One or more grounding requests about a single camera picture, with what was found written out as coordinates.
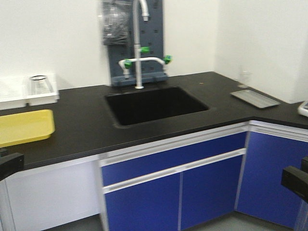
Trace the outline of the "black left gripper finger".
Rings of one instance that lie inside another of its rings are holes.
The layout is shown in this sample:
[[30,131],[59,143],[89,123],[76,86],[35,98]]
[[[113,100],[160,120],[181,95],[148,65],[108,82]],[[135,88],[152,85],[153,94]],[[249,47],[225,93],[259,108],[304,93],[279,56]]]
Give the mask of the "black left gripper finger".
[[9,154],[7,149],[0,149],[0,180],[24,170],[24,155],[20,153]]

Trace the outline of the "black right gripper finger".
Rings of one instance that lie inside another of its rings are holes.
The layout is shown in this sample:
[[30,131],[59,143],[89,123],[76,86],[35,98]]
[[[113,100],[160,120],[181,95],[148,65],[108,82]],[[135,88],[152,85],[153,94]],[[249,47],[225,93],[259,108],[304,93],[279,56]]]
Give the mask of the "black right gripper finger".
[[308,157],[301,160],[300,168],[285,167],[282,170],[281,185],[291,190],[301,199],[308,199]]

